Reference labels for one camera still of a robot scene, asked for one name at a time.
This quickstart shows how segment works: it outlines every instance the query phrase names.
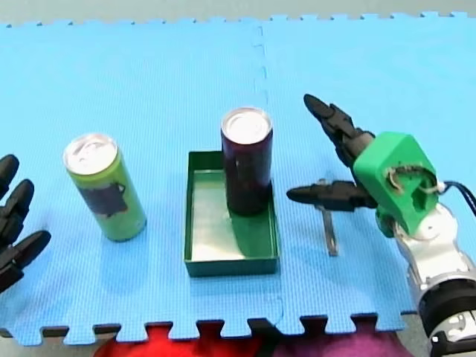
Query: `green tray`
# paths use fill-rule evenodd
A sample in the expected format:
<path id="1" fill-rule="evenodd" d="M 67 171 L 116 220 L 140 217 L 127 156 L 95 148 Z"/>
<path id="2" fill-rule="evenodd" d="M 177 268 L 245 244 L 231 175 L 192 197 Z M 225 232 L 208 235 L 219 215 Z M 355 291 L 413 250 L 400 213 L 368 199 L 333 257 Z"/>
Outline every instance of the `green tray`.
<path id="1" fill-rule="evenodd" d="M 222 152 L 189 153 L 184 261 L 191 277 L 274 273 L 277 236 L 273 200 L 256 216 L 229 212 Z"/>

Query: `black label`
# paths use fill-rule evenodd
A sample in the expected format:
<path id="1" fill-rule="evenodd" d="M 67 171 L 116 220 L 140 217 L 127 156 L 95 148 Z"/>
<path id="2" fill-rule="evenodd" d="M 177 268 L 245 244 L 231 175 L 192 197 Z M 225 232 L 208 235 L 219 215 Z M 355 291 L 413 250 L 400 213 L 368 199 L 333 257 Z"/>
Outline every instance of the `black label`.
<path id="1" fill-rule="evenodd" d="M 94 189 L 80 188 L 86 204 L 93 213 L 110 218 L 117 213 L 126 212 L 127 205 L 124 201 L 125 186 L 118 183 Z"/>

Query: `gray floor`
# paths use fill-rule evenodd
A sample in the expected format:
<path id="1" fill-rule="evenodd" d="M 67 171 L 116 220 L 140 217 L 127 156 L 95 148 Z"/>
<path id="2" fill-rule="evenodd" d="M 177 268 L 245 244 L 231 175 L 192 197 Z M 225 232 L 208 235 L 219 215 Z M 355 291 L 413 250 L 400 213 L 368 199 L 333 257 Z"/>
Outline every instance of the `gray floor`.
<path id="1" fill-rule="evenodd" d="M 448 15 L 451 11 L 465 11 L 476 17 L 476 1 L 472 0 L 1 0 L 0 22 L 20 25 L 24 22 L 48 24 L 55 19 L 70 19 L 81 23 L 88 19 L 112 22 L 131 19 L 145 22 L 148 19 L 173 21 L 182 17 L 204 20 L 212 16 L 228 19 L 256 17 L 268 19 L 274 14 L 299 17 L 317 13 L 329 18 L 335 13 L 346 13 L 358 18 L 362 13 L 378 13 L 389 17 L 391 13 L 418 16 L 422 11 L 438 11 Z M 426 357 L 425 338 L 418 318 L 405 317 L 408 329 L 399 333 L 405 346 L 416 356 Z M 61 339 L 49 339 L 43 346 L 19 347 L 12 339 L 0 338 L 0 355 L 8 357 L 86 357 L 92 356 L 97 346 L 65 347 Z"/>

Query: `blue foam mat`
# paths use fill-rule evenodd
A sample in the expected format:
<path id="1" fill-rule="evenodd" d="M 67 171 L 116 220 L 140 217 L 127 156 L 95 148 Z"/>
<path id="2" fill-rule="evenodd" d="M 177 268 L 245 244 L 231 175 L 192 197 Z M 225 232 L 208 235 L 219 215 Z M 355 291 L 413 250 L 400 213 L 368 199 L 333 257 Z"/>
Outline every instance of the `blue foam mat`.
<path id="1" fill-rule="evenodd" d="M 364 17 L 0 29 L 0 153 L 18 155 L 16 181 L 37 187 L 25 233 L 53 234 L 0 295 L 0 327 L 24 345 L 39 344 L 44 327 L 69 327 L 67 344 L 92 343 L 102 324 L 120 324 L 119 341 L 144 340 L 144 324 L 157 322 L 173 323 L 171 338 L 196 337 L 206 320 L 223 320 L 223 336 L 248 335 L 252 318 L 289 334 L 303 332 L 303 316 L 327 316 L 327 332 L 351 332 L 352 315 L 371 313 L 379 329 L 402 328 L 400 314 L 414 309 L 405 262 L 372 213 L 334 214 L 331 258 L 320 215 L 286 198 L 296 184 L 350 177 L 302 96 L 334 102 L 365 129 L 415 134 L 442 178 L 472 187 L 471 138 L 461 135 L 475 126 L 476 21 Z M 280 272 L 190 279 L 187 153 L 219 148 L 222 115 L 246 105 L 274 121 Z M 130 242 L 101 236 L 62 166 L 65 145 L 90 131 L 117 139 L 147 211 L 147 230 Z M 476 258 L 469 210 L 457 194 L 444 202 Z"/>

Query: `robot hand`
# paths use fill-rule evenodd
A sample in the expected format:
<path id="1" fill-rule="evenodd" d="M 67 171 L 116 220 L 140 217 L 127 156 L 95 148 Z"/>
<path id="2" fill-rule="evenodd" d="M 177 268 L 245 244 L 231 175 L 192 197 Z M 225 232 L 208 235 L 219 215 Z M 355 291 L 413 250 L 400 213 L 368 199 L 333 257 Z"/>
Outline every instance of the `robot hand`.
<path id="1" fill-rule="evenodd" d="M 476 216 L 474 195 L 460 183 L 439 182 L 411 135 L 375 136 L 355 128 L 333 104 L 309 94 L 304 103 L 354 181 L 292 188 L 288 198 L 327 210 L 375 208 L 380 230 L 396 238 L 408 261 L 408 285 L 431 356 L 476 356 L 476 268 L 458 248 L 457 220 L 439 203 L 440 195 L 456 187 Z"/>
<path id="2" fill-rule="evenodd" d="M 0 159 L 0 199 L 8 191 L 19 167 L 18 159 L 8 155 Z M 0 293 L 19 281 L 28 266 L 50 242 L 47 231 L 38 231 L 13 245 L 23 229 L 28 214 L 34 186 L 23 180 L 10 194 L 4 206 L 0 206 Z"/>

